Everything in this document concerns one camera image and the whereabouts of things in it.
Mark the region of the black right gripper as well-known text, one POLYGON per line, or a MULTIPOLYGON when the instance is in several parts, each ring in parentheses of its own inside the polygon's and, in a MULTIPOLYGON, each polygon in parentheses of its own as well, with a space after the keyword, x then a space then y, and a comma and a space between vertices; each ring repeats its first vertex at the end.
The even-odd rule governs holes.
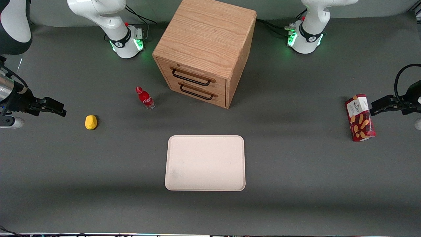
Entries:
POLYGON ((9 95, 9 114, 22 112, 39 116, 40 112, 50 112, 65 117, 67 111, 64 104, 50 97, 44 97, 44 107, 38 103, 38 98, 33 96, 28 87, 14 87, 9 95))

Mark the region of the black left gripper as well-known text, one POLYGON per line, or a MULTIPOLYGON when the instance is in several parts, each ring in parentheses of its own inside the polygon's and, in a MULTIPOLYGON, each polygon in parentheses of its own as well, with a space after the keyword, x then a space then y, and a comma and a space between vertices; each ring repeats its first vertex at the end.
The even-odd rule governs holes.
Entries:
POLYGON ((402 104, 400 105, 399 100, 394 95, 387 95, 378 100, 372 102, 372 108, 370 109, 370 115, 372 117, 389 111, 402 111, 402 115, 408 115, 412 113, 421 113, 421 81, 413 83, 406 91, 406 94, 400 96, 402 104))

